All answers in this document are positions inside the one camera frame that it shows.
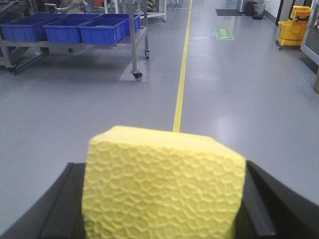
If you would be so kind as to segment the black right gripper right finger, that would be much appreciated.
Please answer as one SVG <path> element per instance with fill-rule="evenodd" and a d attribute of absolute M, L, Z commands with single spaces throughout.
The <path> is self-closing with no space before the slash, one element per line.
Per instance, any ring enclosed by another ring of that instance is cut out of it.
<path fill-rule="evenodd" d="M 317 239 L 319 207 L 271 176 L 246 163 L 243 198 L 235 220 L 237 239 Z"/>

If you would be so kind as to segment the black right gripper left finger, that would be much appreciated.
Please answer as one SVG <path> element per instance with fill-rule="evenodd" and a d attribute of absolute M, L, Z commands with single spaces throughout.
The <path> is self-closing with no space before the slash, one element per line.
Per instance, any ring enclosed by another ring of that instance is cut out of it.
<path fill-rule="evenodd" d="M 2 239 L 84 239 L 84 163 L 68 163 L 49 189 L 0 237 Z"/>

